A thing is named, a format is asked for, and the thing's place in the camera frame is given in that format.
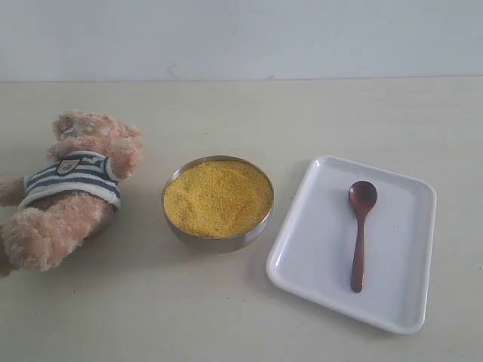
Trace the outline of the dark red wooden spoon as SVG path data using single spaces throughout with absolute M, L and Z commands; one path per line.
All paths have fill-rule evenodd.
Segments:
M 365 276 L 365 221 L 377 203 L 377 190 L 372 183 L 361 180 L 350 186 L 348 197 L 357 222 L 350 287 L 353 292 L 360 293 Z

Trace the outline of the yellow millet grains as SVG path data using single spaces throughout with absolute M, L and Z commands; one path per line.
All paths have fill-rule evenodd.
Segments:
M 242 161 L 206 161 L 166 189 L 166 214 L 179 229 L 204 238 L 229 238 L 258 225 L 273 203 L 269 180 Z

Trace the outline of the white rectangular plastic tray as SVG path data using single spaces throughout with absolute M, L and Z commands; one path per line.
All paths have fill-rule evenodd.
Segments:
M 365 277 L 350 287 L 357 222 L 353 183 L 377 202 L 365 223 Z M 266 261 L 279 289 L 396 334 L 424 324 L 437 196 L 422 180 L 323 155 L 300 183 Z

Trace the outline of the beige teddy bear striped shirt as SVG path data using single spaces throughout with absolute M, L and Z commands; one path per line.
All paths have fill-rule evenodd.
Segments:
M 57 267 L 120 208 L 118 184 L 143 158 L 142 133 L 95 112 L 65 112 L 53 123 L 51 165 L 1 181 L 1 275 Z

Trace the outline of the round metal bowl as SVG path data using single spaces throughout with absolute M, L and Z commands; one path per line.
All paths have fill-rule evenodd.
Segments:
M 272 207 L 269 211 L 269 213 L 265 216 L 265 218 L 258 224 L 256 225 L 253 229 L 250 231 L 241 234 L 241 235 L 236 235 L 233 237 L 229 238 L 204 238 L 204 237 L 199 237 L 196 235 L 191 235 L 182 229 L 179 229 L 170 219 L 168 218 L 168 215 L 166 214 L 165 207 L 164 207 L 164 202 L 163 202 L 163 197 L 165 196 L 165 192 L 167 187 L 178 177 L 180 176 L 184 171 L 190 169 L 191 167 L 194 167 L 198 164 L 201 164 L 206 161 L 242 161 L 246 164 L 249 164 L 256 169 L 258 169 L 270 182 L 273 190 L 273 203 Z M 162 210 L 163 214 L 165 216 L 165 219 L 167 220 L 167 223 L 169 227 L 171 228 L 171 231 L 186 245 L 189 247 L 195 248 L 197 250 L 202 250 L 204 252 L 209 252 L 209 253 L 231 253 L 236 250 L 240 250 L 249 244 L 253 243 L 257 238 L 260 237 L 260 235 L 265 231 L 267 224 L 270 221 L 270 217 L 272 215 L 273 211 L 273 206 L 274 206 L 274 200 L 275 200 L 275 190 L 272 184 L 272 181 L 270 178 L 264 173 L 257 165 L 253 164 L 250 161 L 247 161 L 243 158 L 238 158 L 235 156 L 229 156 L 229 155 L 212 155 L 212 156 L 207 156 L 207 157 L 202 157 L 202 158 L 197 158 L 193 161 L 188 162 L 187 164 L 184 164 L 182 167 L 180 167 L 178 170 L 174 171 L 168 181 L 165 183 L 165 186 L 162 190 L 162 196 L 161 196 L 161 202 L 162 202 Z

